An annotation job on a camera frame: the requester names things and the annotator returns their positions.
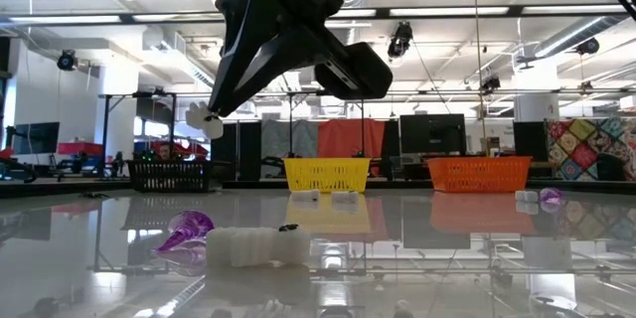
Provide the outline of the yellow plastic basket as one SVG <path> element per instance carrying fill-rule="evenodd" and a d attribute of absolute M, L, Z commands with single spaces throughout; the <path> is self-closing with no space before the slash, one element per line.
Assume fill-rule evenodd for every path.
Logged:
<path fill-rule="evenodd" d="M 364 192 L 370 158 L 287 158 L 284 169 L 292 192 Z"/>

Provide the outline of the orange plastic basket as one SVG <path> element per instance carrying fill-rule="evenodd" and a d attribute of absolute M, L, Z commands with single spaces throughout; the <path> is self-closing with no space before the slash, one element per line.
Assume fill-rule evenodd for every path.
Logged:
<path fill-rule="evenodd" d="M 428 159 L 433 188 L 445 193 L 512 193 L 526 188 L 532 158 L 439 157 Z"/>

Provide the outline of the white rectangular air duct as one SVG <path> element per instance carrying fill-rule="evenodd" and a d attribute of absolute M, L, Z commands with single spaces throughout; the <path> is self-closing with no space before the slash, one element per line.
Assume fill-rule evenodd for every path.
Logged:
<path fill-rule="evenodd" d="M 216 72 L 191 52 L 191 46 L 177 31 L 148 27 L 142 34 L 143 66 L 160 81 L 166 92 L 207 101 Z"/>

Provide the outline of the large black monitor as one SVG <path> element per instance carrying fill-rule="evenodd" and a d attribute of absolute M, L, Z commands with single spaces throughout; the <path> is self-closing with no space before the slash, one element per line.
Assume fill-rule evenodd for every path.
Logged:
<path fill-rule="evenodd" d="M 399 118 L 400 149 L 405 154 L 466 154 L 463 114 L 411 114 Z"/>

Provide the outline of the black wall monitor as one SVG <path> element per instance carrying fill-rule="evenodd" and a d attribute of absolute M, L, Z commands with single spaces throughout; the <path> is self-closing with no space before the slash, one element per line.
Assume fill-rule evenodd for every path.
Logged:
<path fill-rule="evenodd" d="M 14 153 L 16 155 L 55 153 L 58 147 L 59 131 L 58 122 L 17 124 L 13 132 Z"/>

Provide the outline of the black background rig frame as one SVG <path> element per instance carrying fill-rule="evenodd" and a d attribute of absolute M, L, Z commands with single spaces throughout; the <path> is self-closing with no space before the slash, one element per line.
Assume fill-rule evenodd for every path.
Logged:
<path fill-rule="evenodd" d="M 168 143 L 169 143 L 170 152 L 174 151 L 175 122 L 176 122 L 176 109 L 177 109 L 177 93 L 176 92 L 166 92 L 163 89 L 155 89 L 154 91 L 138 90 L 133 93 L 125 93 L 125 94 L 104 93 L 104 94 L 100 94 L 98 97 L 104 100 L 103 123 L 102 123 L 102 133 L 101 133 L 102 149 L 101 149 L 98 165 L 96 166 L 96 174 L 98 178 L 102 179 L 106 177 L 105 175 L 106 149 L 107 149 L 108 123 L 109 123 L 110 112 L 113 109 L 115 109 L 126 98 L 158 99 L 163 97 L 170 97 L 172 99 L 171 121 L 169 124 Z"/>
<path fill-rule="evenodd" d="M 313 91 L 310 90 L 299 90 L 299 91 L 288 91 L 284 94 L 287 99 L 288 99 L 288 107 L 289 107 L 289 117 L 288 117 L 288 134 L 289 134 L 289 140 L 288 140 L 288 156 L 289 157 L 296 157 L 296 154 L 293 151 L 293 111 L 296 108 L 296 104 L 294 103 L 293 99 L 295 96 L 301 96 L 302 99 L 305 99 L 307 96 L 309 95 L 315 95 L 315 96 L 330 96 L 331 92 L 329 92 L 326 89 L 316 89 Z M 365 150 L 366 150 L 366 143 L 365 143 L 365 102 L 361 99 L 360 103 L 358 104 L 358 107 L 361 110 L 361 130 L 362 130 L 362 136 L 361 136 L 361 140 L 362 140 L 362 156 L 365 156 Z"/>

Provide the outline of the black partition panel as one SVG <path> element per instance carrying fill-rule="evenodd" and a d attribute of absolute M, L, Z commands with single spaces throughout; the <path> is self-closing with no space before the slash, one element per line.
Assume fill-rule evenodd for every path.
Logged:
<path fill-rule="evenodd" d="M 224 134 L 211 143 L 212 175 L 219 181 L 233 181 L 237 170 L 237 126 L 224 125 Z"/>
<path fill-rule="evenodd" d="M 261 168 L 261 124 L 259 122 L 242 122 L 238 129 L 238 178 L 241 181 L 258 181 Z"/>

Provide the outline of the grey hanging cloth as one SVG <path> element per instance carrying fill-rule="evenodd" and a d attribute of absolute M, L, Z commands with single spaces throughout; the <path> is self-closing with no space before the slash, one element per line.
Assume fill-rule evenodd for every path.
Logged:
<path fill-rule="evenodd" d="M 299 157 L 316 157 L 318 122 L 295 120 L 289 123 L 265 120 L 261 124 L 261 157 L 285 158 L 290 152 Z"/>

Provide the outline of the orange hanging cloth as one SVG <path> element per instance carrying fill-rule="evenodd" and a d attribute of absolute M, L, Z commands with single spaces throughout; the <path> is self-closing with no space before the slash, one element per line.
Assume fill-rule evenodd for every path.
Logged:
<path fill-rule="evenodd" d="M 386 123 L 370 118 L 332 119 L 318 127 L 317 156 L 320 158 L 382 156 Z"/>

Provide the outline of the colourful patchwork quilt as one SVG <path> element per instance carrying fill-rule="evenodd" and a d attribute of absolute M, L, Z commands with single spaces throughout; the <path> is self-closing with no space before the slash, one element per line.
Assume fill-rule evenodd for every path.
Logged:
<path fill-rule="evenodd" d="M 546 119 L 544 129 L 559 178 L 636 182 L 636 118 Z"/>

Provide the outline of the black aluminium table frame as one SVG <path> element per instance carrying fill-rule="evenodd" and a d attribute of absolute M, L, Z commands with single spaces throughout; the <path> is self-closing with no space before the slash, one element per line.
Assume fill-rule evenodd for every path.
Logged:
<path fill-rule="evenodd" d="M 227 181 L 222 184 L 224 189 L 285 189 L 283 181 Z M 593 192 L 618 195 L 635 195 L 636 182 L 579 182 L 561 180 L 529 180 L 529 189 L 553 187 L 562 191 Z M 431 189 L 430 181 L 370 181 L 368 189 L 372 190 L 414 190 Z M 15 181 L 0 182 L 0 199 L 16 199 L 26 197 L 40 197 L 50 195 L 75 194 L 80 192 L 106 192 L 117 190 L 131 190 L 132 184 L 126 180 L 79 180 L 57 182 L 36 180 L 34 183 Z"/>

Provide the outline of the black plastic basket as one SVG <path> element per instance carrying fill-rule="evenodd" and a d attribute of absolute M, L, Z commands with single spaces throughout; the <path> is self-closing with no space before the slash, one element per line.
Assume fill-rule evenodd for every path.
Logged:
<path fill-rule="evenodd" d="M 212 163 L 208 161 L 126 162 L 132 188 L 142 193 L 206 193 L 211 182 Z"/>

